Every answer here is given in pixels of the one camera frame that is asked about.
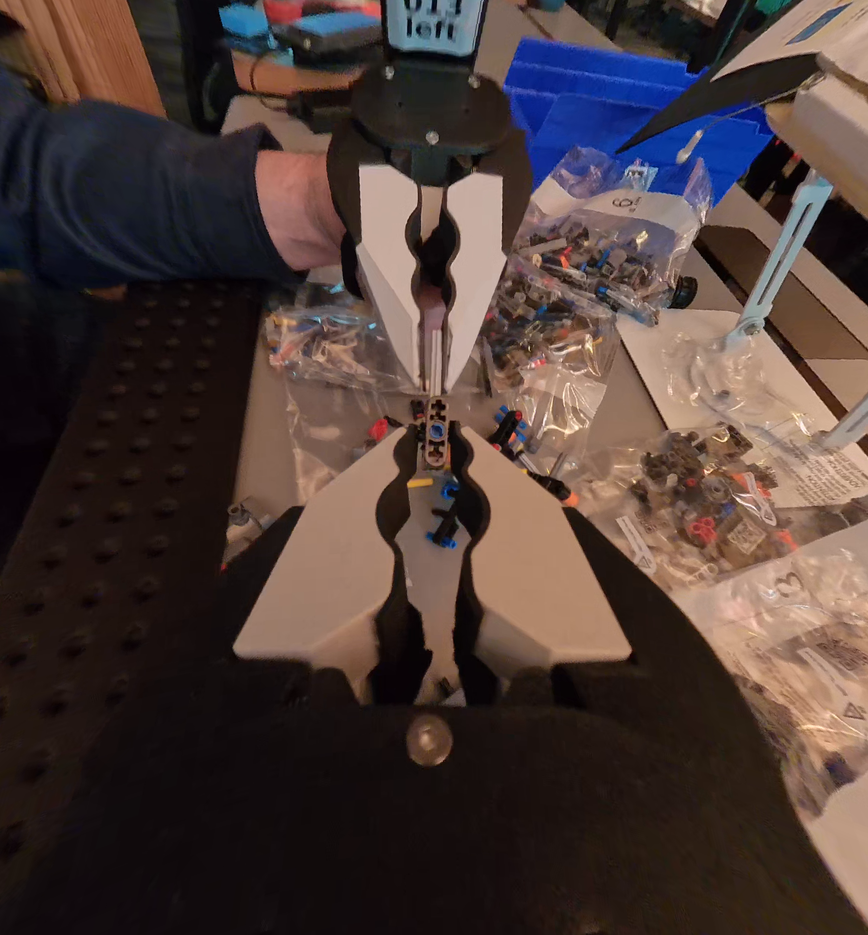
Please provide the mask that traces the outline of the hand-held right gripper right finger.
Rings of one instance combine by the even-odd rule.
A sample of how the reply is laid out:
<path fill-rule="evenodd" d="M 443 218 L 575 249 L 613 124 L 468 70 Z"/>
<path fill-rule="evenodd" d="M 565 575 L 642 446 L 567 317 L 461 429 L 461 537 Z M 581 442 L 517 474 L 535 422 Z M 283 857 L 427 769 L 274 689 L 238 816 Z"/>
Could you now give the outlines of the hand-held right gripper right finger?
<path fill-rule="evenodd" d="M 560 502 L 470 427 L 451 427 L 463 549 L 453 657 L 465 703 L 521 673 L 622 664 L 630 643 Z"/>

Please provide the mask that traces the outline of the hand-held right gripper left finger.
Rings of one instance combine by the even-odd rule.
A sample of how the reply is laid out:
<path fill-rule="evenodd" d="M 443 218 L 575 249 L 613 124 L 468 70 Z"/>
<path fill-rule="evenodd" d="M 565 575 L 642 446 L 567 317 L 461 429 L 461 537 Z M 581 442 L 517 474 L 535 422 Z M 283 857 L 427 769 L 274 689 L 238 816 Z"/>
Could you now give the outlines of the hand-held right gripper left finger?
<path fill-rule="evenodd" d="M 417 460 L 417 429 L 395 429 L 311 497 L 235 639 L 237 657 L 338 670 L 373 703 L 415 702 L 432 652 L 396 539 Z"/>

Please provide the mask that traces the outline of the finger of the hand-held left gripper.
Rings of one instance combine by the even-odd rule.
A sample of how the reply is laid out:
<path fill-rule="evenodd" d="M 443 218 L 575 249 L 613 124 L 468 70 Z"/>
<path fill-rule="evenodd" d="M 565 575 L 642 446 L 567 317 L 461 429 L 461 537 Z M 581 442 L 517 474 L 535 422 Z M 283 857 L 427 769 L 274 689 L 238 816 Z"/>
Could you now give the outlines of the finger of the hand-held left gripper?
<path fill-rule="evenodd" d="M 421 310 L 414 289 L 420 268 L 408 234 L 420 218 L 421 190 L 382 163 L 358 169 L 360 238 L 356 257 L 362 284 L 405 373 L 423 387 Z"/>
<path fill-rule="evenodd" d="M 445 192 L 455 246 L 446 267 L 450 298 L 444 322 L 442 390 L 452 391 L 471 356 L 498 280 L 505 268 L 503 180 L 475 172 Z"/>

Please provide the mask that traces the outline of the black orange lego assembly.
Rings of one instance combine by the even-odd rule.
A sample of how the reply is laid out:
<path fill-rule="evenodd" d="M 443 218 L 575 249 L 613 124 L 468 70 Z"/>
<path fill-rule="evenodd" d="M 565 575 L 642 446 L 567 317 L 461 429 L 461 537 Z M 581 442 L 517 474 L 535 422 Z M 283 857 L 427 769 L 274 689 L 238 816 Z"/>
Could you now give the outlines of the black orange lego assembly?
<path fill-rule="evenodd" d="M 575 508 L 579 495 L 564 481 L 568 455 L 530 435 L 523 413 L 507 405 L 495 415 L 496 427 L 487 442 L 564 507 Z"/>

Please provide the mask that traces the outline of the small lego subassembly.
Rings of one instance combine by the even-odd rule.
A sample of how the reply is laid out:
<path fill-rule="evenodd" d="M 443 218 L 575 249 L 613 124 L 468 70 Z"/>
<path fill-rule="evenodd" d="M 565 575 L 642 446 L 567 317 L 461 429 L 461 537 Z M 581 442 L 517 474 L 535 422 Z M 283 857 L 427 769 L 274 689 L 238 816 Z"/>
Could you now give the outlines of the small lego subassembly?
<path fill-rule="evenodd" d="M 419 445 L 422 461 L 427 469 L 445 470 L 450 462 L 451 415 L 448 399 L 432 395 L 421 408 Z"/>

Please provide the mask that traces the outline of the person's left forearm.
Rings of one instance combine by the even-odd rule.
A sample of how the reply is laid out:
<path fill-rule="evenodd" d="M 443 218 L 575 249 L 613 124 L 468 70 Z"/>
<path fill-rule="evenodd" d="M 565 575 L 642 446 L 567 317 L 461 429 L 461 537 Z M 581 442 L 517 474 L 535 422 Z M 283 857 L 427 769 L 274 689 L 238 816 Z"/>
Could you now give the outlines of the person's left forearm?
<path fill-rule="evenodd" d="M 0 270 L 69 288 L 295 280 L 258 203 L 262 124 L 206 136 L 121 106 L 49 107 L 0 63 Z"/>

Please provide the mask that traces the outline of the grey black lego connectors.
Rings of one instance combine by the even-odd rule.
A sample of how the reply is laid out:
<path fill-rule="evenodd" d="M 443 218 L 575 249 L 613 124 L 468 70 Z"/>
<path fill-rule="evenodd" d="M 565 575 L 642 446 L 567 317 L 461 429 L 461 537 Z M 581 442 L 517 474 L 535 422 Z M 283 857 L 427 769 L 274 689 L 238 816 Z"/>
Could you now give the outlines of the grey black lego connectors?
<path fill-rule="evenodd" d="M 254 497 L 232 504 L 227 511 L 224 564 L 231 563 L 254 544 L 275 522 L 275 517 Z"/>

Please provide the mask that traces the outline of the black blue lego pins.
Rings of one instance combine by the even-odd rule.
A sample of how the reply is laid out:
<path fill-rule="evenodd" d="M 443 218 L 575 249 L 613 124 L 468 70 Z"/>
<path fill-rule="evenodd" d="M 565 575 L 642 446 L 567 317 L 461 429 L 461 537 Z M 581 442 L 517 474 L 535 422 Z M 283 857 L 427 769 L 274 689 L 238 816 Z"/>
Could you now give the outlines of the black blue lego pins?
<path fill-rule="evenodd" d="M 460 488 L 454 484 L 445 485 L 440 493 L 442 506 L 432 508 L 432 515 L 437 518 L 436 526 L 426 533 L 430 544 L 446 550 L 456 549 L 456 535 L 460 529 Z"/>

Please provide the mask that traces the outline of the full clear lego parts bag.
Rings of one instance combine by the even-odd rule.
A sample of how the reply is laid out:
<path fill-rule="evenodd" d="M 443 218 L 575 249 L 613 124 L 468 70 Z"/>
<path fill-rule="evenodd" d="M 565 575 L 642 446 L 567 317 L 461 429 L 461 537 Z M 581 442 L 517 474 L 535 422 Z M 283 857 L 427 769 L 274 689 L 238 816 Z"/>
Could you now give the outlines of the full clear lego parts bag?
<path fill-rule="evenodd" d="M 657 168 L 576 146 L 535 188 L 515 249 L 569 288 L 654 326 L 712 203 L 700 158 Z"/>

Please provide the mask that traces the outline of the large clear lego parts bag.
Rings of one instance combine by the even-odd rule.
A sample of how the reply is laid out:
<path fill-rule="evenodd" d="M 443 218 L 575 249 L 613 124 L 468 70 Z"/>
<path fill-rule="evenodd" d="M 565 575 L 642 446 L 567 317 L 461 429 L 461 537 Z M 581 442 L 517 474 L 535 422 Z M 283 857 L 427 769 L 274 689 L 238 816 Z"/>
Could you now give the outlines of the large clear lego parts bag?
<path fill-rule="evenodd" d="M 868 772 L 868 534 L 733 569 L 692 554 L 671 596 L 730 672 L 804 819 Z"/>

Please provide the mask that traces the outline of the blue plastic bin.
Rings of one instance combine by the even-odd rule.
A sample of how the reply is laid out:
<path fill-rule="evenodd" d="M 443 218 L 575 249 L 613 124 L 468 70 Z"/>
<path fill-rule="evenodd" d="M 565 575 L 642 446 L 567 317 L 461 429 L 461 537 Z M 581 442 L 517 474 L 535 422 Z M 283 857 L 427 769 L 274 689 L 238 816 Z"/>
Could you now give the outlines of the blue plastic bin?
<path fill-rule="evenodd" d="M 523 39 L 506 78 L 512 116 L 525 134 L 538 187 L 573 147 L 614 157 L 652 117 L 694 84 L 683 63 L 662 58 Z M 700 117 L 647 140 L 621 156 L 657 168 L 700 128 L 706 132 L 690 158 L 704 161 L 718 201 L 746 174 L 773 133 L 763 111 L 752 109 L 711 125 Z"/>

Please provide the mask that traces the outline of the clear bag black orange parts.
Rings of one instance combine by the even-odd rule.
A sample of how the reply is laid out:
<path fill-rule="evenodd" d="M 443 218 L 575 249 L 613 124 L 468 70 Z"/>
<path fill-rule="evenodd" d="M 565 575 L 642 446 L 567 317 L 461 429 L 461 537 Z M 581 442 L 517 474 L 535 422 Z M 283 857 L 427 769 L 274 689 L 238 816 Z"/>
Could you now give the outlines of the clear bag black orange parts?
<path fill-rule="evenodd" d="M 574 478 L 580 510 L 663 590 L 712 585 L 868 528 L 868 460 L 812 429 L 714 423 L 596 451 Z"/>

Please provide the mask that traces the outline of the black perforated panel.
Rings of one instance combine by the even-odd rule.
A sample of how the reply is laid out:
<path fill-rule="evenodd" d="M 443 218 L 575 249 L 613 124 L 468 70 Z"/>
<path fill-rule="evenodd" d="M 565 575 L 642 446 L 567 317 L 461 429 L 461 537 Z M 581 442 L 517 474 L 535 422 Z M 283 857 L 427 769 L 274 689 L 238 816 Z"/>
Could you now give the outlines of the black perforated panel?
<path fill-rule="evenodd" d="M 259 282 L 133 286 L 0 579 L 0 911 L 60 833 L 84 761 L 180 676 L 220 576 Z"/>

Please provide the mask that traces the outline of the clear bag over white base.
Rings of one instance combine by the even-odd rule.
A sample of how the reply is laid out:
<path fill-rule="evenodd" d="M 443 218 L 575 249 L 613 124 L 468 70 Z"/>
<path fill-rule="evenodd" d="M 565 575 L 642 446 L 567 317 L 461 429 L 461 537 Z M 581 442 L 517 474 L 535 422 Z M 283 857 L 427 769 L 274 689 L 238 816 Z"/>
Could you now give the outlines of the clear bag over white base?
<path fill-rule="evenodd" d="M 681 428 L 712 428 L 731 426 L 745 438 L 761 447 L 773 450 L 793 450 L 801 453 L 823 453 L 815 444 L 819 434 L 817 424 L 805 407 L 784 391 L 775 387 L 770 368 L 764 363 L 757 337 L 746 337 L 736 342 L 751 344 L 760 357 L 764 380 L 760 388 L 733 404 L 725 404 L 707 397 L 703 399 L 689 380 L 689 364 L 697 344 L 708 344 L 721 337 L 697 337 L 680 332 L 671 336 L 658 351 L 657 359 L 664 371 L 664 390 L 669 407 L 679 419 Z"/>

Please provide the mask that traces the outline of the white shelf bracket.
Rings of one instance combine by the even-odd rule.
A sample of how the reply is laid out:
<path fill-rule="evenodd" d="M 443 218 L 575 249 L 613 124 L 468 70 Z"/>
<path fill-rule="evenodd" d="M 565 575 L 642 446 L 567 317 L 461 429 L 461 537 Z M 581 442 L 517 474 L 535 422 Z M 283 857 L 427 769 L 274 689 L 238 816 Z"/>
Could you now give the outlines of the white shelf bracket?
<path fill-rule="evenodd" d="M 797 186 L 778 240 L 768 255 L 736 326 L 727 335 L 727 341 L 736 342 L 764 330 L 778 292 L 833 190 L 833 185 L 814 169 Z"/>
<path fill-rule="evenodd" d="M 816 436 L 820 450 L 843 450 L 868 433 L 868 392 L 832 429 Z"/>

